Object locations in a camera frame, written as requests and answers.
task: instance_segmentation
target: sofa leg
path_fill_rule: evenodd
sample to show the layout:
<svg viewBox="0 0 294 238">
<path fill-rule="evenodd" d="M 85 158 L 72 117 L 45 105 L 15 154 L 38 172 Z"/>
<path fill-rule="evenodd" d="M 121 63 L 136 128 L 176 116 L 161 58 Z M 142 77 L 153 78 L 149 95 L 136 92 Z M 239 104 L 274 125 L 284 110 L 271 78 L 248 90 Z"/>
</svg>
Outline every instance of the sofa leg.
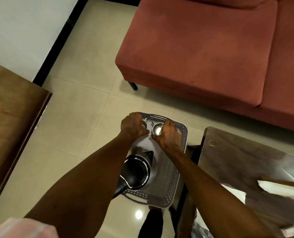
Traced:
<svg viewBox="0 0 294 238">
<path fill-rule="evenodd" d="M 137 91 L 138 88 L 137 88 L 137 85 L 135 83 L 133 83 L 133 82 L 128 82 L 128 83 L 133 88 L 133 90 Z"/>
</svg>

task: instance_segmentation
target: gray tray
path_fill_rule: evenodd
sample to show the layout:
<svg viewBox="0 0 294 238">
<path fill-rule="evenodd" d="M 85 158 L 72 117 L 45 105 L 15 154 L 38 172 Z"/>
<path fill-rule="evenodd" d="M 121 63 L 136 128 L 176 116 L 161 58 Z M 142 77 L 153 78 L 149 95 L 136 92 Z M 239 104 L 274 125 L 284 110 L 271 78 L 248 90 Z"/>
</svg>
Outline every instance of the gray tray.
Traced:
<svg viewBox="0 0 294 238">
<path fill-rule="evenodd" d="M 155 123 L 164 122 L 167 117 L 155 115 L 155 114 L 145 114 L 141 113 L 142 118 L 147 118 L 147 129 L 152 131 L 152 122 Z M 187 138 L 188 138 L 188 128 L 182 123 L 175 121 L 176 128 L 181 134 L 181 147 L 183 151 L 186 149 Z M 155 158 L 157 160 L 157 174 L 153 182 L 141 188 L 140 190 L 125 190 L 122 194 L 139 204 L 152 205 L 159 208 L 169 207 L 175 196 L 177 189 L 177 184 L 179 180 L 179 172 L 176 167 L 173 165 L 172 161 L 166 156 L 164 151 L 159 147 L 159 145 L 149 136 L 140 137 L 137 139 L 132 147 L 135 146 L 144 146 L 150 150 L 154 151 Z M 147 202 L 142 202 L 127 196 L 126 194 L 131 194 L 138 198 L 142 198 Z"/>
</svg>

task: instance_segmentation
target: hand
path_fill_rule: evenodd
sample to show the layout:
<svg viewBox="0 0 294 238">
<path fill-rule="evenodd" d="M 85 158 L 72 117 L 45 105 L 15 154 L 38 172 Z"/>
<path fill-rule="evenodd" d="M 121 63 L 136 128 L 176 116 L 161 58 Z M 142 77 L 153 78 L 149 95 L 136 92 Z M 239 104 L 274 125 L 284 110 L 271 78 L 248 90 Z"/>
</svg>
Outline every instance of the hand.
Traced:
<svg viewBox="0 0 294 238">
<path fill-rule="evenodd" d="M 120 134 L 128 136 L 134 140 L 140 136 L 149 134 L 149 130 L 142 126 L 142 116 L 140 113 L 130 113 L 121 121 Z"/>
<path fill-rule="evenodd" d="M 161 135 L 151 136 L 166 153 L 181 151 L 181 135 L 175 127 L 175 122 L 167 119 L 162 127 Z"/>
</svg>

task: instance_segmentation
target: tiled floor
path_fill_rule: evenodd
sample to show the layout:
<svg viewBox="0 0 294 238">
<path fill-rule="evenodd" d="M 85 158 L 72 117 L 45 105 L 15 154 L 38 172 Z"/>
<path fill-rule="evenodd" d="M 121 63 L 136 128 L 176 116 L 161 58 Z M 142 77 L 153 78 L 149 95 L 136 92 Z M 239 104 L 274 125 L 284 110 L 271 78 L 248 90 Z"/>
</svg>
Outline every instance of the tiled floor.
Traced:
<svg viewBox="0 0 294 238">
<path fill-rule="evenodd" d="M 135 10 L 102 0 L 87 3 L 44 84 L 53 97 L 0 196 L 0 223 L 24 216 L 64 173 L 114 138 L 133 111 L 186 124 L 189 144 L 199 144 L 204 129 L 214 126 L 294 154 L 294 132 L 145 87 L 133 91 L 114 60 Z M 147 212 L 147 206 L 119 196 L 97 237 L 136 238 Z M 162 237 L 173 236 L 166 210 Z"/>
</svg>

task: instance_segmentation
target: right arm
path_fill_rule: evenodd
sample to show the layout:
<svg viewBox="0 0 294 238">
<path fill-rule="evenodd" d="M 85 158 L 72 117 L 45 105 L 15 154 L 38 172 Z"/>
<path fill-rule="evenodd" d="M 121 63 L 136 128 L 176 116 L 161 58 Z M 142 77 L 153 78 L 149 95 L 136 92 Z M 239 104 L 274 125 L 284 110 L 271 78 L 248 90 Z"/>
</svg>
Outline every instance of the right arm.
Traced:
<svg viewBox="0 0 294 238">
<path fill-rule="evenodd" d="M 185 156 L 181 136 L 172 120 L 166 120 L 162 134 L 152 138 L 180 172 L 214 238 L 274 237 L 245 204 Z"/>
</svg>

